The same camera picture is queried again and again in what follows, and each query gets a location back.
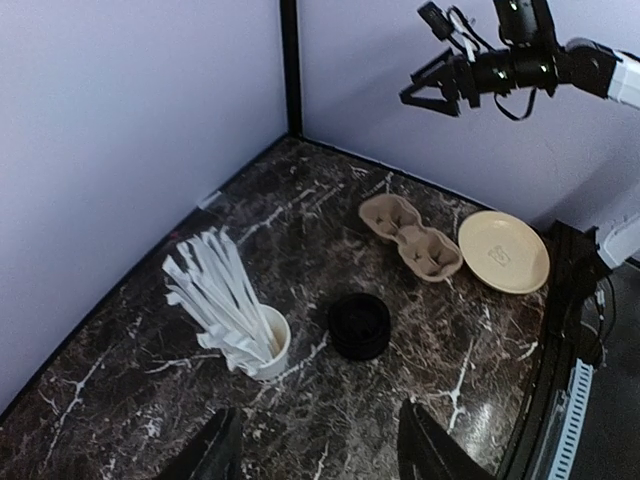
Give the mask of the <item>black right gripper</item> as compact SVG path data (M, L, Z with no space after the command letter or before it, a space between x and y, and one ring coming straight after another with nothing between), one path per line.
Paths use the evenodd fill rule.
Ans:
M445 67L454 55L451 48L410 75L414 83L399 93L400 101L450 117L458 117L459 93L471 108L479 108L484 94L506 96L512 90L537 88L554 93L558 85L555 63L550 53L538 48L513 48L481 53L474 61L463 55L451 59L455 84L423 84ZM440 98L425 98L418 93L428 88L440 91Z

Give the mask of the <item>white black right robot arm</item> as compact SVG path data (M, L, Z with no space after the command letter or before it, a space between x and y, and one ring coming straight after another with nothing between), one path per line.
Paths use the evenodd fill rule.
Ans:
M457 117L458 102L480 106L480 96L505 97L517 89L550 96L560 85L637 109L639 58L596 42L577 38L566 46L511 47L475 53L472 58L448 49L410 75L400 101L436 113Z

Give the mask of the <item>stack of black cup lids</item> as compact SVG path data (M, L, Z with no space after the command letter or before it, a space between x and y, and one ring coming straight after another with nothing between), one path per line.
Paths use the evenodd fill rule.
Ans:
M327 320L331 343L348 360L373 360L389 345L390 312L374 295L352 293L341 297L329 307Z

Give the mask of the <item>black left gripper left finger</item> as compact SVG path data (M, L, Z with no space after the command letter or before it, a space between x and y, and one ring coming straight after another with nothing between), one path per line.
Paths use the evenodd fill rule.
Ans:
M242 460L242 422L235 408L218 412L213 436L205 440L190 479L240 479Z

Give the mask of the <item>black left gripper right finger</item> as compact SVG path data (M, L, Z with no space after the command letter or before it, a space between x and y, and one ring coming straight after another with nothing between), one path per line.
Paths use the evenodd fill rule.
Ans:
M401 479L490 479L424 407L410 399L399 411L398 469Z

